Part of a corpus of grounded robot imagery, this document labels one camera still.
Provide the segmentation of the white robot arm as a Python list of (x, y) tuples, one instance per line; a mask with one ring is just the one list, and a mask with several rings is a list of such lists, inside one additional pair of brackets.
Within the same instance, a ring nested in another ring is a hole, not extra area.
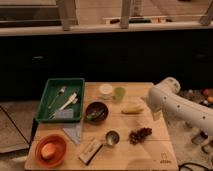
[(213, 109), (178, 96), (180, 89), (175, 78), (167, 77), (148, 91), (145, 102), (152, 113), (170, 111), (213, 136)]

